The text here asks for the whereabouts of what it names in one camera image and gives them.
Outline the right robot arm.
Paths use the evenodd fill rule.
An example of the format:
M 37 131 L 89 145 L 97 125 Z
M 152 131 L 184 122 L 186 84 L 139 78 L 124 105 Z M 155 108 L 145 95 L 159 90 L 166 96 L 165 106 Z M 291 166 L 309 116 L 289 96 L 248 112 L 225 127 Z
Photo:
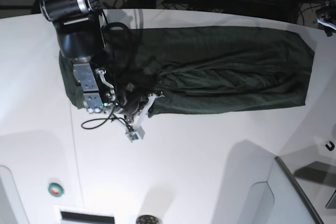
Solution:
M 99 0 L 35 0 L 56 30 L 59 64 L 71 103 L 90 113 L 124 116 L 127 122 L 148 101 L 127 71 L 136 49 L 131 30 L 106 18 Z

